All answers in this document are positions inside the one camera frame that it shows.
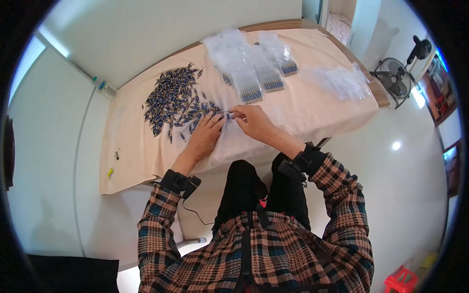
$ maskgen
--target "black pants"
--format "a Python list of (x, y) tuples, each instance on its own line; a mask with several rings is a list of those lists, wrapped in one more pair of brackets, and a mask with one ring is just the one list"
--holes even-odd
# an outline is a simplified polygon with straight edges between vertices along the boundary
[[(284, 159), (288, 159), (287, 156), (280, 153), (272, 162), (272, 186), (265, 209), (294, 216), (311, 231), (303, 186), (278, 171)], [(228, 170), (225, 191), (213, 225), (213, 234), (217, 233), (221, 224), (239, 216), (243, 211), (255, 211), (259, 203), (258, 198), (266, 195), (267, 187), (257, 175), (255, 167), (244, 160), (233, 162)]]

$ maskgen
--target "person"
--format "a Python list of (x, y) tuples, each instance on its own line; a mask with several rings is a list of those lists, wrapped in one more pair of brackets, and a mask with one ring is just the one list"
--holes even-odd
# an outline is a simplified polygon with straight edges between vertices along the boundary
[[(260, 207), (262, 182), (246, 161), (231, 164), (212, 241), (184, 257), (170, 226), (179, 200), (168, 173), (155, 184), (138, 223), (140, 292), (369, 292), (374, 273), (362, 186), (330, 153), (312, 148), (306, 171), (324, 192), (331, 218), (323, 237), (311, 233), (303, 185), (278, 170), (308, 146), (276, 127), (258, 105), (230, 111), (243, 132), (280, 154)], [(226, 119), (207, 114), (168, 172), (189, 176), (210, 155)]]

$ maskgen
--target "plaid jacket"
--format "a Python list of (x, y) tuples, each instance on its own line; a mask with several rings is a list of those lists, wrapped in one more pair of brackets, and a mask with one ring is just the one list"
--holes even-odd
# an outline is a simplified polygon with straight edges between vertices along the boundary
[(227, 221), (207, 246), (184, 257), (170, 230), (181, 196), (156, 184), (138, 223), (139, 292), (231, 292), (247, 275), (271, 289), (335, 284), (338, 292), (369, 292), (374, 265), (357, 176), (327, 153), (312, 181), (331, 218), (322, 238), (275, 212), (266, 212), (264, 229), (253, 211)]

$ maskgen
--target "red stool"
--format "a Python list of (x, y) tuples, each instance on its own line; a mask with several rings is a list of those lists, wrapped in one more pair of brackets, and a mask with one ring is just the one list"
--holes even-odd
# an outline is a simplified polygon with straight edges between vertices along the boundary
[(417, 275), (401, 266), (396, 272), (384, 280), (385, 293), (390, 293), (391, 289), (399, 293), (412, 293), (418, 282)]

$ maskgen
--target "black fan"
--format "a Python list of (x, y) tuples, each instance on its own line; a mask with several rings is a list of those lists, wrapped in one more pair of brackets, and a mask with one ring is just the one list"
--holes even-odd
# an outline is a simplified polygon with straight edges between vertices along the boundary
[(417, 59), (422, 60), (427, 58), (431, 51), (431, 43), (429, 40), (419, 40), (417, 36), (414, 36), (415, 47), (407, 58), (407, 65), (412, 64), (414, 62), (415, 57)]
[(386, 91), (394, 98), (396, 109), (409, 97), (412, 82), (415, 83), (407, 66), (412, 64), (416, 57), (419, 60), (425, 59), (431, 51), (431, 43), (428, 40), (420, 41), (417, 36), (414, 36), (414, 42), (415, 47), (407, 58), (407, 65), (404, 66), (397, 59), (386, 58), (379, 62), (375, 71), (370, 72), (381, 81)]

